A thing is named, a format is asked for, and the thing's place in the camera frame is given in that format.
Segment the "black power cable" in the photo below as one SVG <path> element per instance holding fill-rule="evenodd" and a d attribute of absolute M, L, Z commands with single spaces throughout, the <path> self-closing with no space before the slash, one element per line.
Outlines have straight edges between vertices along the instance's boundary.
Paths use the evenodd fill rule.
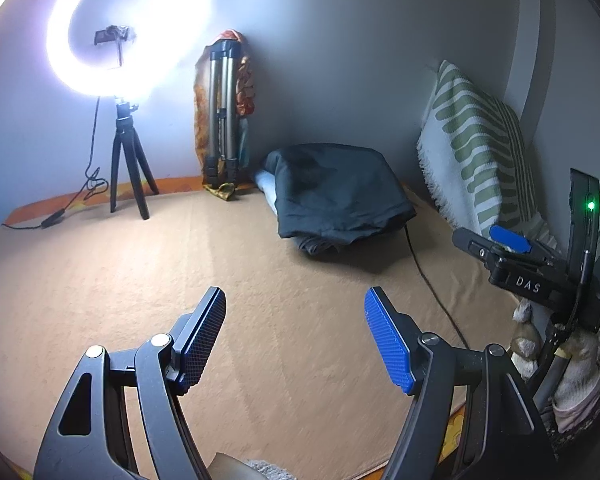
<path fill-rule="evenodd" d="M 39 225 L 30 226 L 30 227 L 16 227 L 16 226 L 8 225 L 8 224 L 2 224 L 4 227 L 8 227 L 9 229 L 13 229 L 15 231 L 33 230 L 33 229 L 40 229 L 40 228 L 45 229 L 47 227 L 51 227 L 66 212 L 66 210 L 69 209 L 69 206 L 75 202 L 75 199 L 77 199 L 80 196 L 80 193 L 82 193 L 85 189 L 87 190 L 87 193 L 82 199 L 83 202 L 86 202 L 88 199 L 90 199 L 93 196 L 100 195 L 101 193 L 107 192 L 107 190 L 109 189 L 109 182 L 107 181 L 106 178 L 98 177 L 98 175 L 100 174 L 100 167 L 98 166 L 95 170 L 93 170 L 93 173 L 89 174 L 89 170 L 91 169 L 91 164 L 93 163 L 93 145 L 95 143 L 95 138 L 96 138 L 96 126 L 98 125 L 98 110 L 99 110 L 99 108 L 100 108 L 100 98 L 98 97 L 98 99 L 96 101 L 96 111 L 93 115 L 93 129 L 91 131 L 91 149 L 89 152 L 89 163 L 87 165 L 87 168 L 84 170 L 84 176 L 86 177 L 87 180 L 85 181 L 84 184 L 82 184 L 82 187 L 80 188 L 80 190 L 71 198 L 71 200 L 69 200 L 69 202 L 67 203 L 66 206 L 64 206 L 62 209 L 59 209 L 52 215 L 45 218 L 42 222 L 40 222 Z"/>
<path fill-rule="evenodd" d="M 445 308 L 445 306 L 442 304 L 442 301 L 440 301 L 440 298 L 438 297 L 438 295 L 436 294 L 436 291 L 433 290 L 433 286 L 431 285 L 431 282 L 427 279 L 427 277 L 424 275 L 424 272 L 422 272 L 422 268 L 420 267 L 420 263 L 418 261 L 418 258 L 416 257 L 416 253 L 413 250 L 413 245 L 411 245 L 411 237 L 409 236 L 409 230 L 407 229 L 407 226 L 404 226 L 404 232 L 407 235 L 407 243 L 409 244 L 409 250 L 411 251 L 411 255 L 413 256 L 413 261 L 416 264 L 416 267 L 418 268 L 418 272 L 420 273 L 420 276 L 422 277 L 422 279 L 424 280 L 424 282 L 427 284 L 427 286 L 429 287 L 429 290 L 431 291 L 431 293 L 433 294 L 433 297 L 436 298 L 436 301 L 438 302 L 438 305 L 440 306 L 440 308 L 442 309 L 442 312 L 445 313 L 446 317 L 448 318 L 448 320 L 451 322 L 451 325 L 453 325 L 454 330 L 456 330 L 456 333 L 458 334 L 458 337 L 460 338 L 460 341 L 462 341 L 462 344 L 464 345 L 464 347 L 467 350 L 470 350 L 469 348 L 469 343 L 466 341 L 466 339 L 464 338 L 464 335 L 462 335 L 462 331 L 460 330 L 460 327 L 456 324 L 455 320 L 453 319 L 453 317 L 451 317 L 451 314 L 449 314 L 449 311 Z"/>

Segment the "metal screw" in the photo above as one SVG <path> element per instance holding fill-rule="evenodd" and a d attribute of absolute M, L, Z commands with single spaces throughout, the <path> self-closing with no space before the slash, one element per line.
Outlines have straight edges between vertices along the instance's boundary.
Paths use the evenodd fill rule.
<path fill-rule="evenodd" d="M 433 332 L 425 332 L 422 334 L 422 342 L 427 346 L 435 346 L 440 342 L 440 336 Z"/>
<path fill-rule="evenodd" d="M 104 348 L 100 345 L 93 345 L 87 348 L 87 351 L 84 353 L 87 357 L 91 359 L 95 359 L 99 357 L 104 352 Z"/>
<path fill-rule="evenodd" d="M 169 334 L 156 334 L 151 338 L 151 344 L 154 346 L 165 346 L 169 341 Z"/>
<path fill-rule="evenodd" d="M 500 345 L 489 345 L 489 353 L 494 357 L 502 357 L 504 355 L 504 348 Z"/>

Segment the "glowing white ring light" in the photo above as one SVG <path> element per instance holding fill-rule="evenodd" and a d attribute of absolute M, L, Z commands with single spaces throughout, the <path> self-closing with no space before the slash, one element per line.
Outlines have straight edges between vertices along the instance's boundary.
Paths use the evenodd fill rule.
<path fill-rule="evenodd" d="M 95 68 L 78 60 L 69 44 L 69 25 L 82 0 L 57 0 L 48 22 L 46 52 L 56 75 L 75 91 L 88 95 L 145 95 L 191 49 L 206 25 L 210 0 L 150 0 L 139 23 L 138 35 L 125 65 L 115 70 Z M 103 23 L 105 28 L 111 23 Z M 174 38 L 165 39 L 173 31 Z"/>

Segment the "beige blanket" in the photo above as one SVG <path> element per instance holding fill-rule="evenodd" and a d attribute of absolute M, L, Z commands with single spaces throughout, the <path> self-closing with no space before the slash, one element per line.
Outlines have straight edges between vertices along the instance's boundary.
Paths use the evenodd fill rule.
<path fill-rule="evenodd" d="M 506 344 L 512 296 L 456 250 L 416 200 L 409 222 L 425 273 L 470 345 Z M 227 315 L 200 384 L 182 399 L 206 463 L 221 451 L 277 463 L 301 480 L 342 480 L 388 459 L 410 398 L 393 386 L 363 315 L 381 285 L 423 330 L 459 340 L 418 275 L 403 232 L 312 260 L 280 240 L 264 196 L 203 192 L 125 202 L 47 230 L 0 228 L 0 448 L 33 468 L 49 417 L 81 354 L 138 346 L 170 329 L 210 285 Z M 141 473 L 155 475 L 135 391 L 130 424 Z"/>

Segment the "dark gray garment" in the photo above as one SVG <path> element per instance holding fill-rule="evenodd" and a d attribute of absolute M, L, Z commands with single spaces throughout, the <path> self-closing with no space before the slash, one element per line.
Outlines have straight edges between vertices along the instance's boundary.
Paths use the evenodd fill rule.
<path fill-rule="evenodd" d="M 347 245 L 401 229 L 416 215 L 400 181 L 375 150 L 298 144 L 267 155 L 276 179 L 278 234 Z"/>

